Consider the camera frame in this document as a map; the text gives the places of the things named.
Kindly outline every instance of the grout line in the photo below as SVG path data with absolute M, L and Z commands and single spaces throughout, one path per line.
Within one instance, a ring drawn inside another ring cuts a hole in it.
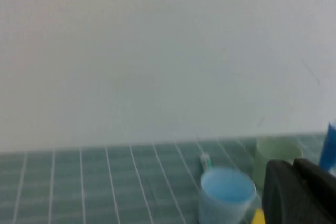
M 244 152 L 251 158 L 250 161 L 252 162 L 252 164 L 254 164 L 254 157 L 252 156 L 252 154 L 246 150 L 245 146 L 243 145 L 243 143 L 239 139 L 237 140 L 237 142 L 243 148 Z
M 226 152 L 226 150 L 224 149 L 224 147 L 222 147 L 222 145 L 220 144 L 219 140 L 216 139 L 217 144 L 220 146 L 220 148 L 222 149 L 223 153 L 225 154 L 225 156 L 227 157 L 227 159 L 231 162 L 231 164 L 239 170 L 238 166 L 235 164 L 235 162 L 233 162 L 233 160 L 231 159 L 231 157 L 229 156 L 229 154 Z
M 201 153 L 204 153 L 204 151 L 203 151 L 201 145 L 199 144 L 198 140 L 196 140 L 196 144 L 198 146 L 198 149 L 201 151 Z
M 132 160 L 133 160 L 133 164 L 134 164 L 134 167 L 135 167 L 135 171 L 137 173 L 137 177 L 138 177 L 139 184 L 140 184 L 140 187 L 141 187 L 142 195 L 143 195 L 143 198 L 145 200 L 145 204 L 146 204 L 146 207 L 147 207 L 147 210 L 148 210 L 149 218 L 151 220 L 151 224 L 154 224 L 153 217 L 152 217 L 152 214 L 151 214 L 151 211 L 149 209 L 148 202 L 147 202 L 146 194 L 145 194 L 145 191 L 143 189 L 142 182 L 141 182 L 141 179 L 140 179 L 140 174 L 139 174 L 139 171 L 138 171 L 138 167 L 137 167 L 137 164 L 136 164 L 135 159 L 134 159 L 133 150 L 132 150 L 132 146 L 131 145 L 130 145 L 130 151 L 131 151 L 131 155 L 132 155 Z
M 17 190 L 17 195 L 16 195 L 16 200 L 15 200 L 15 207 L 14 207 L 14 214 L 13 214 L 13 221 L 12 224 L 16 222 L 17 218 L 17 212 L 18 212 L 18 207 L 19 207 L 19 202 L 20 202 L 20 197 L 21 197 L 21 191 L 22 191 L 22 185 L 23 185 L 23 179 L 25 176 L 25 171 L 26 171 L 26 165 L 27 165 L 27 157 L 28 154 L 24 154 L 23 162 L 22 162 L 22 168 L 21 168 L 21 175 L 20 175 L 20 182 Z
M 165 178 L 165 180 L 166 180 L 166 183 L 167 183 L 167 185 L 168 185 L 168 188 L 169 188 L 169 190 L 170 190 L 170 192 L 171 192 L 171 194 L 172 194 L 172 196 L 173 196 L 173 199 L 174 199 L 174 202 L 175 202 L 175 204 L 176 204 L 176 207 L 177 207 L 177 209 L 178 209 L 178 211 L 179 211 L 179 213 L 180 213 L 180 215 L 181 215 L 182 221 L 183 221 L 184 224 L 186 224 L 185 219 L 184 219 L 184 216 L 183 216 L 183 214 L 182 214 L 182 212 L 181 212 L 180 206 L 178 205 L 178 202 L 177 202 L 177 200 L 176 200 L 176 198 L 175 198 L 175 195 L 174 195 L 172 186 L 170 185 L 169 180 L 168 180 L 167 175 L 166 175 L 166 172 L 164 171 L 163 166 L 162 166 L 162 164 L 161 164 L 161 161 L 160 161 L 159 155 L 158 155 L 158 153 L 157 153 L 157 151 L 156 151 L 155 145 L 152 144 L 152 146 L 153 146 L 153 148 L 154 148 L 154 151 L 155 151 L 155 154 L 156 154 L 157 161 L 159 162 L 159 165 L 160 165 L 160 167 L 161 167 L 161 170 L 162 170 L 163 176 L 164 176 L 164 178 Z
M 82 149 L 79 149 L 79 159 L 80 159 L 80 183 L 81 183 L 81 191 L 82 191 L 82 214 L 83 214 L 83 224 L 86 224 L 86 218 L 85 218 L 85 195 L 84 195 L 84 179 L 83 179 Z
M 119 212 L 118 212 L 118 206 L 117 206 L 117 200 L 116 200 L 116 193 L 114 192 L 114 185 L 113 185 L 113 179 L 112 179 L 111 168 L 110 168 L 109 153 L 107 151 L 106 146 L 105 146 L 105 153 L 106 153 L 107 168 L 109 170 L 109 176 L 110 176 L 110 182 L 111 182 L 111 188 L 112 188 L 112 196 L 113 196 L 113 200 L 114 200 L 114 209 L 116 211 L 115 214 L 117 215 L 118 224 L 120 224 Z
M 176 155 L 174 155 L 174 154 L 165 154 L 165 155 L 162 155 L 162 158 L 165 158 L 165 160 L 166 161 L 174 161 L 175 159 L 176 159 Z M 152 158 L 150 158 L 150 157 L 143 157 L 143 159 L 144 160 L 147 160 L 148 159 L 148 161 L 151 161 L 152 160 Z M 117 158 L 117 159 L 114 159 L 113 161 L 114 161 L 114 164 L 118 164 L 118 165 L 120 165 L 120 166 L 122 166 L 122 165 L 124 165 L 125 164 L 125 162 L 126 161 L 128 161 L 129 160 L 129 158 L 125 158 L 125 157 L 123 157 L 123 158 Z M 66 165 L 68 165 L 68 164 L 73 164 L 74 162 L 64 162 L 64 163 L 62 163 L 62 165 L 64 165 L 65 166 L 65 169 L 73 169 L 74 167 L 76 167 L 76 166 L 73 166 L 73 167 L 69 167 L 69 166 L 66 166 Z M 97 164 L 101 164 L 101 161 L 92 161 L 92 162 L 89 162 L 89 165 L 88 166 L 92 166 L 92 167 L 95 167 Z M 49 168 L 49 169 L 33 169 L 33 170 L 27 170 L 26 171 L 26 173 L 41 173 L 41 172 L 51 172 L 51 168 Z M 1 175 L 8 175 L 8 174 L 20 174 L 21 173 L 21 170 L 19 169 L 19 170 L 8 170 L 8 171 L 2 171 L 2 172 L 0 172 L 0 176 Z
M 225 156 L 229 159 L 229 161 L 233 164 L 233 166 L 237 169 L 240 170 L 238 168 L 238 166 L 236 165 L 236 163 L 231 159 L 231 157 L 229 156 L 229 154 L 226 152 L 226 150 L 224 149 L 224 147 L 220 144 L 219 140 L 216 139 L 217 144 L 220 146 L 220 148 L 222 149 L 223 153 L 225 154 Z M 261 198 L 258 194 L 258 192 L 256 191 L 256 197 L 257 198 Z
M 134 190 L 134 187 L 124 187 L 124 190 L 123 191 L 119 191 L 121 194 L 132 194 L 134 192 L 137 192 L 138 190 Z M 106 194 L 108 194 L 108 190 L 102 190 L 102 191 L 99 191 L 98 193 L 95 193 L 95 194 L 90 194 L 91 198 L 98 198 L 98 197 L 101 197 L 101 196 L 104 196 Z M 67 200 L 74 200 L 74 199 L 81 199 L 81 194 L 78 195 L 77 197 L 69 197 L 69 198 L 55 198 L 55 196 L 53 196 L 53 201 L 67 201 Z M 190 200 L 190 197 L 179 197 L 178 198 L 180 201 L 182 201 L 183 203 L 188 202 Z M 30 206 L 30 205 L 34 205 L 34 204 L 38 204 L 38 203 L 48 203 L 49 202 L 49 198 L 36 198 L 36 199 L 29 199 L 29 200 L 26 200 L 26 201 L 20 201 L 20 205 L 24 205 L 24 206 Z M 148 202 L 148 205 L 149 206 L 154 206 L 154 205 L 157 205 L 157 202 L 162 202 L 162 204 L 170 204 L 171 201 L 170 200 L 156 200 L 155 202 Z M 8 201 L 8 202 L 2 202 L 0 204 L 0 207 L 13 207 L 14 206 L 14 202 L 12 201 Z M 127 209 L 130 209 L 129 207 L 119 207 L 118 210 L 127 210 Z
M 60 216 L 56 217 L 56 219 L 58 219 L 58 218 L 68 218 L 68 217 L 79 217 L 80 215 L 81 215 L 81 213 L 76 212 L 76 213 L 72 213 L 72 214 L 60 215 Z M 160 218 L 159 221 L 160 222 L 162 221 L 163 223 L 171 223 L 171 221 L 179 221 L 179 219 L 180 219 L 179 216 L 177 216 L 177 217 L 170 217 L 170 218 Z M 21 219 L 20 224 L 34 224 L 37 221 L 46 221 L 46 218 L 43 217 L 43 216 L 29 217 L 29 218 Z M 8 224 L 8 221 L 0 221 L 0 224 Z M 132 222 L 132 224 L 148 224 L 148 221 L 136 221 L 136 222 Z
M 200 187 L 198 186 L 198 184 L 196 183 L 196 181 L 195 181 L 195 179 L 194 179 L 194 176 L 193 176 L 192 173 L 190 172 L 189 167 L 188 167 L 187 163 L 185 162 L 185 160 L 184 160 L 184 158 L 183 158 L 183 156 L 182 156 L 181 150 L 180 150 L 180 148 L 178 147 L 178 145 L 177 145 L 176 142 L 175 142 L 175 147 L 176 147 L 177 151 L 179 152 L 179 155 L 180 155 L 180 157 L 181 157 L 181 159 L 182 159 L 182 162 L 183 162 L 185 168 L 187 169 L 187 172 L 188 172 L 189 175 L 190 175 L 190 178 L 192 179 L 192 181 L 193 181 L 194 185 L 196 186 L 197 190 L 199 191 L 199 190 L 200 190 L 200 189 L 199 189 Z
M 50 178 L 50 194 L 49 194 L 49 216 L 48 224 L 51 224 L 52 215 L 52 203 L 53 203 L 53 192 L 54 192 L 54 173 L 55 173 L 55 150 L 52 151 L 53 157 L 51 160 L 51 178 Z
M 242 143 L 239 139 L 237 140 L 237 142 L 238 142 L 238 144 L 243 148 L 244 152 L 245 152 L 247 155 L 249 155 L 251 158 L 253 158 L 253 156 L 251 155 L 251 153 L 248 152 L 248 151 L 246 150 L 245 146 L 243 145 L 243 143 Z

